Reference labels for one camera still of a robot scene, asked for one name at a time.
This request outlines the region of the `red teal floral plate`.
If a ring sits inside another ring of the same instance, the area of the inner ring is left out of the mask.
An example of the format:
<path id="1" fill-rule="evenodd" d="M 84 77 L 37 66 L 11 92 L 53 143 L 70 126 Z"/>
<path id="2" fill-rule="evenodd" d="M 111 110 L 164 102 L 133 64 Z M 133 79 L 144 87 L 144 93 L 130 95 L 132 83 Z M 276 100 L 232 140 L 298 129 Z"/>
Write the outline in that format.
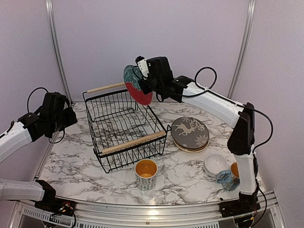
<path id="1" fill-rule="evenodd" d="M 123 71 L 125 86 L 132 98 L 141 105 L 149 105 L 152 102 L 152 92 L 144 94 L 140 87 L 140 79 L 143 76 L 137 66 L 127 65 Z"/>

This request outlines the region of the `black wire dish rack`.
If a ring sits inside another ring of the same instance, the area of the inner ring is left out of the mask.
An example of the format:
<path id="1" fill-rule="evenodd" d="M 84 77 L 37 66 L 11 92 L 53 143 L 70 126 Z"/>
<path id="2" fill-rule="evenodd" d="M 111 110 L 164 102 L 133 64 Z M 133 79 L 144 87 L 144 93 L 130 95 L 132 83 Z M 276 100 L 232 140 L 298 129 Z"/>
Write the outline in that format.
<path id="1" fill-rule="evenodd" d="M 170 127 L 124 86 L 82 93 L 93 152 L 105 173 L 163 155 Z"/>

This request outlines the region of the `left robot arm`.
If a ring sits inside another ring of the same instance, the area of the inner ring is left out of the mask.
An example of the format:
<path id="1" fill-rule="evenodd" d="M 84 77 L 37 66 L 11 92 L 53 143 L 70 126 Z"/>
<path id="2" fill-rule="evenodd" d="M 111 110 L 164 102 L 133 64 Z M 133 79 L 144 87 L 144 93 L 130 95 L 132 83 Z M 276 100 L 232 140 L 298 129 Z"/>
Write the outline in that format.
<path id="1" fill-rule="evenodd" d="M 42 106 L 35 112 L 28 112 L 16 122 L 11 122 L 8 130 L 0 135 L 0 161 L 3 162 L 22 147 L 45 136 L 64 132 L 77 123 L 68 98 L 58 92 L 45 93 Z M 60 201 L 56 191 L 44 180 L 17 181 L 0 180 L 0 200 L 41 201 L 49 211 L 56 211 Z"/>

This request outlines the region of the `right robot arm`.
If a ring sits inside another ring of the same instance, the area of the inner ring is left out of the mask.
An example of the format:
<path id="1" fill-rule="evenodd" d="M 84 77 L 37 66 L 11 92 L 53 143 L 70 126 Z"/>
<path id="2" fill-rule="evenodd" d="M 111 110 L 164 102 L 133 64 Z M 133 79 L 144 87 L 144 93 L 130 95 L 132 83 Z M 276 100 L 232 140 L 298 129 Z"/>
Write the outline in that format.
<path id="1" fill-rule="evenodd" d="M 240 213 L 247 212 L 254 205 L 258 193 L 254 106 L 213 92 L 211 88 L 199 85 L 196 79 L 186 76 L 174 78 L 167 57 L 145 59 L 138 56 L 135 62 L 143 77 L 139 84 L 145 94 L 155 92 L 161 101 L 171 98 L 179 103 L 194 105 L 233 129 L 228 149 L 236 158 L 240 178 L 240 193 L 235 208 Z"/>

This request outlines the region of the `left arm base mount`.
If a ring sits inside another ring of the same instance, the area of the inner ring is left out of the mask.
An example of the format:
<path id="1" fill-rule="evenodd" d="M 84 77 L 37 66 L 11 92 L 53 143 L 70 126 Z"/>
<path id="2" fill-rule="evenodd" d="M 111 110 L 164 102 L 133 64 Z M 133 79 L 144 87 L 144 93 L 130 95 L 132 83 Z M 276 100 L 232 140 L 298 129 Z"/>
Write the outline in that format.
<path id="1" fill-rule="evenodd" d="M 55 198 L 50 201 L 35 201 L 35 208 L 51 212 L 53 215 L 66 215 L 72 217 L 76 202 Z"/>

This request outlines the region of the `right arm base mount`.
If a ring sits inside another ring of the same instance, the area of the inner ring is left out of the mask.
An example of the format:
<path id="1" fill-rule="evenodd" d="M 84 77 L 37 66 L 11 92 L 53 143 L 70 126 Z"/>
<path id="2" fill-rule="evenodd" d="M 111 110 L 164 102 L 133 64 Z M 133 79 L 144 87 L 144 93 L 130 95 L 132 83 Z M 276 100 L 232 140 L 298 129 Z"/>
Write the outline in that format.
<path id="1" fill-rule="evenodd" d="M 223 218 L 256 212 L 259 209 L 261 209 L 261 206 L 257 201 L 253 204 L 250 204 L 247 201 L 236 199 L 223 201 L 219 204 L 219 210 Z"/>

